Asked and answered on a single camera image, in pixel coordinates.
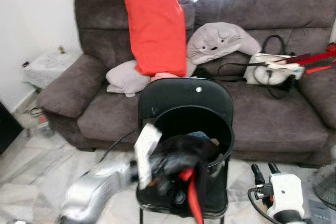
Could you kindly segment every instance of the neck pillow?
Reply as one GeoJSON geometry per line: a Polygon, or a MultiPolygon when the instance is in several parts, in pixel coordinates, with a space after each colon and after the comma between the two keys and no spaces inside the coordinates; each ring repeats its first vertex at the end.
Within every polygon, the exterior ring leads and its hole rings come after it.
{"type": "Polygon", "coordinates": [[[195,65],[234,51],[253,55],[261,51],[261,45],[241,27],[225,22],[201,26],[187,44],[187,57],[195,65]]]}

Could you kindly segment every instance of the gray sofa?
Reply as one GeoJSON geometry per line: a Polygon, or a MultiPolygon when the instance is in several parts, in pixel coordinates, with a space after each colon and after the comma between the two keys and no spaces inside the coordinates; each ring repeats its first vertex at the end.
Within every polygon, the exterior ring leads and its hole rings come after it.
{"type": "MultiPolygon", "coordinates": [[[[272,34],[297,55],[325,51],[336,16],[336,0],[180,0],[186,36],[211,22],[236,24],[261,44],[272,34]]],[[[37,102],[55,128],[80,150],[107,148],[137,125],[137,101],[107,93],[107,71],[134,59],[124,0],[75,0],[76,20],[84,54],[38,96],[37,102]]],[[[278,53],[271,40],[268,53],[278,53]]],[[[247,63],[235,52],[201,67],[217,75],[220,65],[247,63]]],[[[216,81],[234,100],[233,156],[275,162],[322,165],[336,144],[336,71],[304,76],[284,99],[272,98],[267,88],[222,78],[241,76],[242,67],[225,66],[216,81]]],[[[130,150],[136,137],[117,146],[130,150]]]]}

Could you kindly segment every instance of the fan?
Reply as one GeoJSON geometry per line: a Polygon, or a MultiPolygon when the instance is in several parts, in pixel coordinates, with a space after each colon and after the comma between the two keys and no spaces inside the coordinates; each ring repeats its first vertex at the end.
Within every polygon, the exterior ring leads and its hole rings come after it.
{"type": "Polygon", "coordinates": [[[336,211],[336,162],[319,169],[313,189],[326,206],[336,211]]]}

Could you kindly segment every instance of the red pillow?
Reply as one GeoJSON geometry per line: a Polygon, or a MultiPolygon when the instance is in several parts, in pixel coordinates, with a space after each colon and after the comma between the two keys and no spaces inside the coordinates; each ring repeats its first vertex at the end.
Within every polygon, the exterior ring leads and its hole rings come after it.
{"type": "Polygon", "coordinates": [[[185,24],[179,0],[125,0],[136,70],[186,75],[185,24]]]}

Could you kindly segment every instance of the sofa armrest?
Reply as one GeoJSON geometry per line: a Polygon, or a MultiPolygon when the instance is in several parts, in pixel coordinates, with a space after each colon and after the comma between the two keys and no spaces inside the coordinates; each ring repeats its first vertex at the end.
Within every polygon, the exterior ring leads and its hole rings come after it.
{"type": "Polygon", "coordinates": [[[97,59],[82,55],[37,97],[43,110],[77,118],[102,86],[108,69],[97,59]]]}
{"type": "Polygon", "coordinates": [[[336,70],[331,68],[304,75],[299,90],[325,124],[336,129],[336,70]]]}

